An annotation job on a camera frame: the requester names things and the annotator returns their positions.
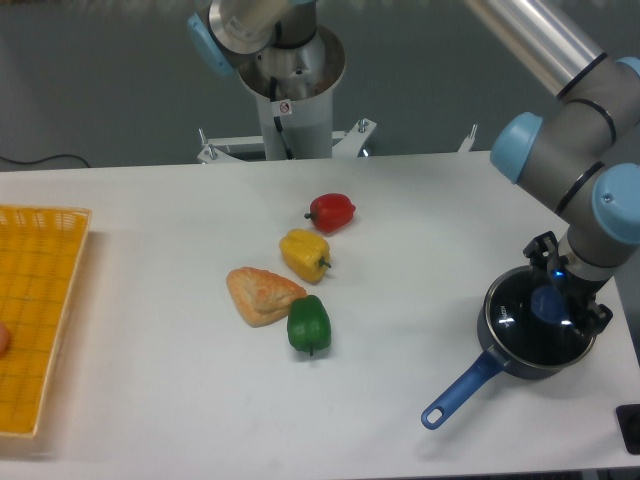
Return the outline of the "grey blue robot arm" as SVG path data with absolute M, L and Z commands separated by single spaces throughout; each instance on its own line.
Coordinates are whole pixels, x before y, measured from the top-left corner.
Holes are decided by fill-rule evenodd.
M 472 1 L 470 10 L 562 103 L 550 120 L 524 113 L 496 139 L 492 164 L 569 226 L 535 239 L 531 264 L 560 290 L 588 334 L 610 321 L 597 291 L 639 245 L 639 168 L 602 155 L 639 122 L 639 62 L 611 59 L 546 1 Z M 312 1 L 214 1 L 187 28 L 201 58 L 238 73 L 255 95 L 268 159 L 358 154 L 373 124 L 331 130 L 332 88 L 345 65 Z

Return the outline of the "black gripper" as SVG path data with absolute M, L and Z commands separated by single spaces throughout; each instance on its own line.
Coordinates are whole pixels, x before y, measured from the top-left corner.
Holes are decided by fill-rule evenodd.
M 584 336 L 601 334 L 613 318 L 612 311 L 596 302 L 597 292 L 606 279 L 590 279 L 580 273 L 567 255 L 557 252 L 558 241 L 552 231 L 534 237 L 524 248 L 529 276 L 536 286 L 552 285 L 563 296 L 574 327 Z

